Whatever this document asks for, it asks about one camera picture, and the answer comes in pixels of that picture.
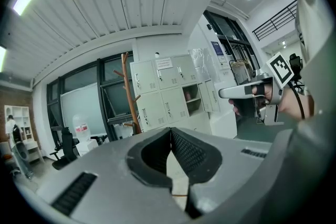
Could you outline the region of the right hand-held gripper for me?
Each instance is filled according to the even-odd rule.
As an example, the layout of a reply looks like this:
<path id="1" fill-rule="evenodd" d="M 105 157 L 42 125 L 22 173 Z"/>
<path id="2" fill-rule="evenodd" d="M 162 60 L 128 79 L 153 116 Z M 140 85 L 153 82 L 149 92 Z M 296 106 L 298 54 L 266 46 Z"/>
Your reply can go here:
<path id="1" fill-rule="evenodd" d="M 294 73 L 281 53 L 271 57 L 265 65 L 253 72 L 250 83 L 244 86 L 223 88 L 218 91 L 222 99 L 247 99 L 244 100 L 244 116 L 257 118 L 264 125 L 283 125 L 278 121 L 279 105 L 282 99 L 284 87 L 288 84 Z M 253 86 L 271 84 L 272 98 L 264 100 L 261 94 L 254 95 Z"/>

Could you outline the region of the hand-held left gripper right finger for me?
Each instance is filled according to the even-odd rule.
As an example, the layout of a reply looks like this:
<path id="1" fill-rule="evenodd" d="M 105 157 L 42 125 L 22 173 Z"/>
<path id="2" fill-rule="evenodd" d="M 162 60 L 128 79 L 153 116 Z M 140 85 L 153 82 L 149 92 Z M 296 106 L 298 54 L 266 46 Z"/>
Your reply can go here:
<path id="1" fill-rule="evenodd" d="M 291 130 L 272 143 L 171 128 L 172 151 L 189 178 L 187 209 L 172 218 L 262 218 Z"/>

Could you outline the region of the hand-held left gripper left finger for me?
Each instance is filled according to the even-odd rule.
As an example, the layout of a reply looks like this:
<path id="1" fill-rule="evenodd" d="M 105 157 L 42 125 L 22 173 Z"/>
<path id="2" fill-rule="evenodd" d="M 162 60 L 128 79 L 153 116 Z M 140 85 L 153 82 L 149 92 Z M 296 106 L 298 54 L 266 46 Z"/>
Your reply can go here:
<path id="1" fill-rule="evenodd" d="M 170 129 L 99 146 L 62 168 L 38 191 L 51 224 L 183 224 L 165 164 Z"/>

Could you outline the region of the brown wooden coat rack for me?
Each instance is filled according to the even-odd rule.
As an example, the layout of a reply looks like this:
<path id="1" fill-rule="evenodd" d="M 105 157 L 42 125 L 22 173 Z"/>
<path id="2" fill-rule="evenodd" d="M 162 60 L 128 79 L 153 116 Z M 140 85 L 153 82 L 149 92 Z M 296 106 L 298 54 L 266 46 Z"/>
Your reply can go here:
<path id="1" fill-rule="evenodd" d="M 128 72 L 127 72 L 127 59 L 128 59 L 129 53 L 126 52 L 125 54 L 121 54 L 121 61 L 122 61 L 122 72 L 118 72 L 117 70 L 114 70 L 113 72 L 117 74 L 118 76 L 122 77 L 124 80 L 124 86 L 123 88 L 126 91 L 127 94 L 127 100 L 129 104 L 129 108 L 131 111 L 131 116 L 132 116 L 132 123 L 125 123 L 124 125 L 132 127 L 133 130 L 133 135 L 140 134 L 141 128 L 138 120 L 138 116 L 136 114 L 136 109 L 135 109 L 135 104 L 137 100 L 141 97 L 140 95 L 136 96 L 134 99 L 131 94 L 131 88 L 130 88 L 130 81 L 128 77 Z"/>

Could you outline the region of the person's right forearm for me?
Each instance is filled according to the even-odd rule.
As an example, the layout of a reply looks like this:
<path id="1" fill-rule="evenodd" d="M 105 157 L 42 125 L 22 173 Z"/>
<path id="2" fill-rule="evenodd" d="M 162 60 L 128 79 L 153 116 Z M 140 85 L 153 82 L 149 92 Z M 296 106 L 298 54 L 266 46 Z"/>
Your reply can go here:
<path id="1" fill-rule="evenodd" d="M 298 93 L 300 98 L 305 119 L 314 116 L 314 100 L 311 95 L 302 95 Z M 294 92 L 290 88 L 284 88 L 279 111 L 287 113 L 292 118 L 300 121 L 303 119 L 299 107 L 299 103 Z"/>

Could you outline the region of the person's right hand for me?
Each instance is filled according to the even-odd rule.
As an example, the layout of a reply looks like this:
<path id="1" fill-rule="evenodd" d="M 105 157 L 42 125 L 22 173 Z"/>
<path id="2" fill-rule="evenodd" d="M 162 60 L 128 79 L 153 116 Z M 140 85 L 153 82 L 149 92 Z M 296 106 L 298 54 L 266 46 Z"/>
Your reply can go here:
<path id="1" fill-rule="evenodd" d="M 264 87 L 264 89 L 262 89 L 261 84 L 258 85 L 258 86 L 253 86 L 252 87 L 253 94 L 254 95 L 261 94 L 261 97 L 264 100 L 270 101 L 271 98 L 272 98 L 272 86 L 271 86 L 271 84 L 263 84 L 262 86 Z M 233 111 L 237 115 L 241 116 L 241 112 L 240 112 L 239 108 L 237 107 L 235 100 L 229 99 L 228 102 L 229 102 L 229 104 L 234 106 Z"/>

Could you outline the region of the white water dispenser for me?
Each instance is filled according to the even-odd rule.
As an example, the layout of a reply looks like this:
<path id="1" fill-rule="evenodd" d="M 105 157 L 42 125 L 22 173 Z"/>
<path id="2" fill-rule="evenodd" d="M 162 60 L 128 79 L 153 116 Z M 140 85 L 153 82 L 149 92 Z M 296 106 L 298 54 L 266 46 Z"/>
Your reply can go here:
<path id="1" fill-rule="evenodd" d="M 76 145 L 76 148 L 79 153 L 79 156 L 82 157 L 98 146 L 99 145 L 95 139 L 89 139 L 89 140 L 81 141 L 80 143 L 78 143 Z"/>

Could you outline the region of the large clear water bottle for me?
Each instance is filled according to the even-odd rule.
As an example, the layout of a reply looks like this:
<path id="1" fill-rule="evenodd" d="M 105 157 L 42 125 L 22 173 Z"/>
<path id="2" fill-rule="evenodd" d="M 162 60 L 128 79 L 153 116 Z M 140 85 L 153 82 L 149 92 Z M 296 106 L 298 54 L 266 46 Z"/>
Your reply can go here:
<path id="1" fill-rule="evenodd" d="M 90 139 L 91 132 L 88 126 L 87 117 L 83 114 L 75 114 L 72 118 L 73 128 L 76 133 L 76 138 L 79 142 L 84 142 Z"/>

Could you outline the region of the black mesh office chair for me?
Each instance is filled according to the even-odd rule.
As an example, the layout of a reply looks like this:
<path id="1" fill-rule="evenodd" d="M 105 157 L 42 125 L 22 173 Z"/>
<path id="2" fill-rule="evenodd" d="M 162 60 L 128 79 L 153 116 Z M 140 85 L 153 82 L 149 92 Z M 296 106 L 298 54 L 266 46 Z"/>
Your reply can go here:
<path id="1" fill-rule="evenodd" d="M 301 58 L 297 56 L 296 54 L 291 54 L 289 57 L 289 63 L 290 67 L 294 73 L 294 76 L 291 78 L 291 83 L 294 86 L 294 88 L 299 92 L 299 93 L 304 93 L 304 84 L 300 82 L 301 80 L 301 75 L 300 72 L 303 68 L 303 64 L 301 61 Z"/>

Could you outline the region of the white paper notice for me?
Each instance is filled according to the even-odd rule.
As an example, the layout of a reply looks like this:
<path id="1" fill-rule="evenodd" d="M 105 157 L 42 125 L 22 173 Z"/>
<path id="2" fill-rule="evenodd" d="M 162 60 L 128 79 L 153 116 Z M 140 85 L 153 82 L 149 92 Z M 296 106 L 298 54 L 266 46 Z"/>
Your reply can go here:
<path id="1" fill-rule="evenodd" d="M 171 58 L 162 58 L 162 59 L 155 59 L 155 64 L 157 70 L 173 68 L 173 63 Z"/>

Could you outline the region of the grey metal locker cabinet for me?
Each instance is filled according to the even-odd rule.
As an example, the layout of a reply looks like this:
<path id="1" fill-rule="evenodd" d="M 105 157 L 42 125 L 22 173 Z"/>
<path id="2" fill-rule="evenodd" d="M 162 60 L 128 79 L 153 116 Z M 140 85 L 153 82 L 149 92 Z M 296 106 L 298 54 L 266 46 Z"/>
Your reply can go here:
<path id="1" fill-rule="evenodd" d="M 173 68 L 157 70 L 155 59 L 131 63 L 143 130 L 183 127 L 212 134 L 210 114 L 219 106 L 207 62 L 189 54 L 165 58 Z"/>

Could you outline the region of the black metal railing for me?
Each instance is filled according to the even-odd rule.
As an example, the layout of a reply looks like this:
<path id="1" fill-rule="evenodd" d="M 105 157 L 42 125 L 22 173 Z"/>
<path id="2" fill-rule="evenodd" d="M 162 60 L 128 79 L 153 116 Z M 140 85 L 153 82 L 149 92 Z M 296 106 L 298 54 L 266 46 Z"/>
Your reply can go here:
<path id="1" fill-rule="evenodd" d="M 278 13 L 273 15 L 273 17 L 269 18 L 263 24 L 255 28 L 252 33 L 255 35 L 257 40 L 261 41 L 272 33 L 278 31 L 281 27 L 295 20 L 297 13 L 297 2 L 298 0 L 294 0 Z"/>

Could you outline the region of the white shelf unit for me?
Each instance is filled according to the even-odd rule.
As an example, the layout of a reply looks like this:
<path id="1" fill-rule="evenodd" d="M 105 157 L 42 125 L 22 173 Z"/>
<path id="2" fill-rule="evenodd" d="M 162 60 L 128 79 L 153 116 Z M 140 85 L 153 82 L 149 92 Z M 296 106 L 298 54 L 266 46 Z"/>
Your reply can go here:
<path id="1" fill-rule="evenodd" d="M 35 140 L 29 115 L 28 106 L 4 105 L 5 112 L 5 133 L 9 135 L 8 116 L 12 115 L 15 123 L 20 127 L 20 135 L 23 144 L 28 150 L 28 161 L 33 162 L 40 160 L 44 163 L 42 153 L 39 149 L 38 142 Z"/>

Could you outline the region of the person's cream shirt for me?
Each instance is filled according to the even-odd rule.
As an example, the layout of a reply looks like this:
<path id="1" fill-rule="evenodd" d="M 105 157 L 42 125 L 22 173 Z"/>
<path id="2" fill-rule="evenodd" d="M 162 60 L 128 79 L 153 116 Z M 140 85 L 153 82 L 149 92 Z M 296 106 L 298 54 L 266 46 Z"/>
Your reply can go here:
<path id="1" fill-rule="evenodd" d="M 336 56 L 336 18 L 327 0 L 298 0 L 295 24 L 305 64 L 322 49 Z"/>

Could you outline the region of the blue wall poster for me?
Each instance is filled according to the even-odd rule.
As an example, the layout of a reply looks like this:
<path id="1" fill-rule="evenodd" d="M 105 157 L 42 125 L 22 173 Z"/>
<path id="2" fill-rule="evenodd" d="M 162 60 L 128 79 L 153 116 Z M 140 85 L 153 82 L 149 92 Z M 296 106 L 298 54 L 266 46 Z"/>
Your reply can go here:
<path id="1" fill-rule="evenodd" d="M 215 51 L 217 56 L 223 56 L 224 55 L 224 53 L 222 51 L 222 48 L 221 48 L 221 46 L 218 42 L 212 41 L 211 44 L 212 44 L 212 46 L 214 48 L 214 51 Z"/>

